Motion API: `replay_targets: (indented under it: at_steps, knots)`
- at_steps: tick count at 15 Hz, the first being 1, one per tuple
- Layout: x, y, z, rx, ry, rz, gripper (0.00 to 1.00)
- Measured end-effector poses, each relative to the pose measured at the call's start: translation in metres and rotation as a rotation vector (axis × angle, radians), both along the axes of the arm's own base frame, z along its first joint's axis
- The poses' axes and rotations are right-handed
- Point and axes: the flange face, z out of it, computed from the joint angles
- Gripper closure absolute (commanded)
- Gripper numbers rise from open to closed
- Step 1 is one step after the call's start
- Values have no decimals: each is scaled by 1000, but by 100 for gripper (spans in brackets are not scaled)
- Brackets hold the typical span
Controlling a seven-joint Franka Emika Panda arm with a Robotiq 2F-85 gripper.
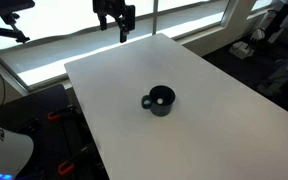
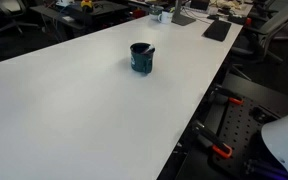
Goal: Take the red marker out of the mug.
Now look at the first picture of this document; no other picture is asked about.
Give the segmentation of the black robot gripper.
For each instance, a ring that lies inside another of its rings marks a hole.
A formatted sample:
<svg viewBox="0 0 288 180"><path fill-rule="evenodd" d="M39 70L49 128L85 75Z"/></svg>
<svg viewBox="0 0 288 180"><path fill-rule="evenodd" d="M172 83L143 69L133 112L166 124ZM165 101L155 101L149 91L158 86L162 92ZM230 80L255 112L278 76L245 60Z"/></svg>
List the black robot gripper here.
<svg viewBox="0 0 288 180"><path fill-rule="evenodd" d="M107 29L107 15L117 18L121 43L126 42L129 32L135 29L135 6L127 5L125 0L93 0L93 12L99 18L102 31Z"/></svg>

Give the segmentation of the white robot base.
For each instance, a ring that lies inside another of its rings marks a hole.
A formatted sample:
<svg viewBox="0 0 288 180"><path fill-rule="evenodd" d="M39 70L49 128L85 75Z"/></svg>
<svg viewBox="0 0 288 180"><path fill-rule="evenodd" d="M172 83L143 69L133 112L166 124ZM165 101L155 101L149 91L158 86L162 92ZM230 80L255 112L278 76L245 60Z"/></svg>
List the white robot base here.
<svg viewBox="0 0 288 180"><path fill-rule="evenodd" d="M34 143L29 136L0 127L0 180L15 180L28 163L33 149Z"/></svg>

